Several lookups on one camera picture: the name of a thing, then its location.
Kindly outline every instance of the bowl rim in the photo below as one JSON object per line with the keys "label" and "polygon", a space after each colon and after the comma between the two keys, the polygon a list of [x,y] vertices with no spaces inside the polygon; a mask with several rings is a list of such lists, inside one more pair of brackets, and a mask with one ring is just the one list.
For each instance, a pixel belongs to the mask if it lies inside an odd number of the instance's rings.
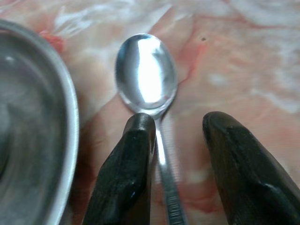
{"label": "bowl rim", "polygon": [[6,30],[8,32],[17,34],[36,47],[53,67],[62,86],[62,92],[65,98],[67,120],[66,151],[57,191],[44,218],[45,225],[58,225],[62,219],[67,205],[74,179],[78,155],[79,112],[75,87],[67,66],[60,55],[36,32],[31,31],[13,21],[3,19],[0,19],[0,30]]}

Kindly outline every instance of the spoon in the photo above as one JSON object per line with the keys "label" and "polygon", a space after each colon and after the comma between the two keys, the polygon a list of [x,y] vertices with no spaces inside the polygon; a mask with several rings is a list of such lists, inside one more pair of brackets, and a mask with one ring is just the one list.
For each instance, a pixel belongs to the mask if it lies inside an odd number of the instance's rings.
{"label": "spoon", "polygon": [[168,222],[187,224],[161,132],[162,117],[174,100],[178,86],[176,69],[166,46],[150,34],[127,39],[117,56],[116,83],[119,95],[131,110],[153,117]]}

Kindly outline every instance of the table surface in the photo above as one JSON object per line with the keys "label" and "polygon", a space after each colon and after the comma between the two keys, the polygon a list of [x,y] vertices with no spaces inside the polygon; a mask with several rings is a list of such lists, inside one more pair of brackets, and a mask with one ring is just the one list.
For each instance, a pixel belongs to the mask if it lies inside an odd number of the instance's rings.
{"label": "table surface", "polygon": [[[243,123],[300,186],[300,3],[296,0],[10,0],[0,18],[40,33],[74,81],[81,119],[69,202],[80,224],[97,173],[132,113],[114,81],[123,41],[150,33],[169,48],[179,88],[163,127],[190,225],[227,224],[204,144],[202,118],[223,111]],[[165,222],[153,178],[151,224]]]}

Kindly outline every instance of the spoon handle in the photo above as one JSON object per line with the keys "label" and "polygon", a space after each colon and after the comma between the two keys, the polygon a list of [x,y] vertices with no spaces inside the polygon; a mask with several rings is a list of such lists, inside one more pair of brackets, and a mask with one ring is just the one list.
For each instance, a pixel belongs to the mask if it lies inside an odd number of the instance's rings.
{"label": "spoon handle", "polygon": [[164,188],[165,204],[169,225],[187,225],[185,213],[180,203],[177,186],[170,168],[167,152],[161,132],[161,119],[155,120],[157,157],[159,163],[160,177]]}

